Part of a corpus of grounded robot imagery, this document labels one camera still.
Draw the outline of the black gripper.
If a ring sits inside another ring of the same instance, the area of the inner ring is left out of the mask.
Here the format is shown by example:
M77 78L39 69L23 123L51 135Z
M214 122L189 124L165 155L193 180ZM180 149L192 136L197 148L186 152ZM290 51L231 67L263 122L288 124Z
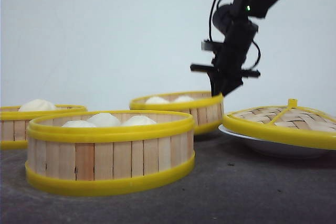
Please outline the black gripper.
M251 21L234 23L225 34L223 42L215 42L217 50L211 65L190 65L191 71L205 72L209 76L211 95L227 96L243 85L242 78L258 78L260 72L243 69L249 47L254 41L258 26Z

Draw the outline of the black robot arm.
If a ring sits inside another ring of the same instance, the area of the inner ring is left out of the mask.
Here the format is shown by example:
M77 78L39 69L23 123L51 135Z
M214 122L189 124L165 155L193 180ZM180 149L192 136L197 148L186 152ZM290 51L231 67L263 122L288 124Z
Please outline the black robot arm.
M249 17L265 18L277 1L233 0L230 4L220 5L221 0L213 0L208 24L210 27L215 26L224 35L224 40L204 40L202 50L211 51L215 55L212 64L190 66L191 71L207 73L212 96L226 96L243 85L243 78L260 76L260 72L253 68L242 68L258 31L258 26Z

